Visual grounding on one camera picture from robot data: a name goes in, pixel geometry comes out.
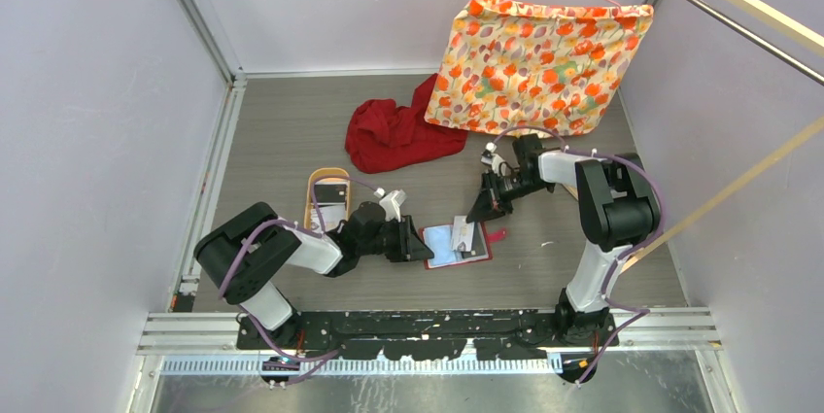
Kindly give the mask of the red leather card holder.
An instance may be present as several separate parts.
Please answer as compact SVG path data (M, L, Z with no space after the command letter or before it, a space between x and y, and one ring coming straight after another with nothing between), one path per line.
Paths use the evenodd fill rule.
M489 233L482 223L476 223L475 229L476 228L482 228L487 236L491 255L487 260L491 260L493 258L491 245L504 240L507 236L507 230L505 228L499 228ZM427 270L474 263L462 261L459 252L451 249L451 230L451 224L441 224L420 229L422 239L434 253L434 258L425 261L425 268Z

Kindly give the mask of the silver VIP card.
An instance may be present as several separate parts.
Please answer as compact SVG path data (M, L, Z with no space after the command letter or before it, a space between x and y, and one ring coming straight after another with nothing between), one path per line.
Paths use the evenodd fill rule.
M451 249L459 253L469 253L473 249L475 223L467 216L455 216L451 230Z

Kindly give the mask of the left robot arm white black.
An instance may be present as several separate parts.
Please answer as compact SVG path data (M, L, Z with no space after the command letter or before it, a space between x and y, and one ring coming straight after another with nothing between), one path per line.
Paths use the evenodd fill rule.
M364 256L410 262L428 260L434 253L410 216L390 218L375 202L363 202L349 218L322 233L290 223L258 202L201 238L193 251L221 297L255 318L262 338L276 349L291 346L298 324L296 310L273 283L275 274L291 265L339 277Z

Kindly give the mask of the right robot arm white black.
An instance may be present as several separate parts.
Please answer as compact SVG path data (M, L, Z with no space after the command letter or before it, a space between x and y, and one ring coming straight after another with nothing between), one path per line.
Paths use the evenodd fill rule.
M557 339L579 345L606 331L608 300L620 265L659 232L656 191L635 154L548 149L536 134L516 138L512 148L515 168L498 155L496 143L486 146L481 161L487 169L466 219L483 223L504 217L512 213L514 200L542 189L576 189L586 243L572 280L562 289L550 327Z

